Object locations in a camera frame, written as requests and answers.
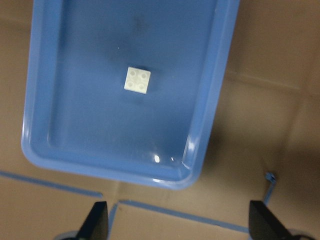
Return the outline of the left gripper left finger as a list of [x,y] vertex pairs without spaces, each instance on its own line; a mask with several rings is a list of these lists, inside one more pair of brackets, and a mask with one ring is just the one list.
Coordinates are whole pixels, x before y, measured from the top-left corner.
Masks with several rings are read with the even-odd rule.
[[106,240],[109,233],[108,206],[97,201],[75,236],[76,240]]

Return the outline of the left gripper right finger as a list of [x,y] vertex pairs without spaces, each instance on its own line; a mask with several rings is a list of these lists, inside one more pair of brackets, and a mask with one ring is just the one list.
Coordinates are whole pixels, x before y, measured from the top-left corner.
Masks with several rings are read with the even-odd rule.
[[299,240],[259,200],[249,203],[248,231],[252,240]]

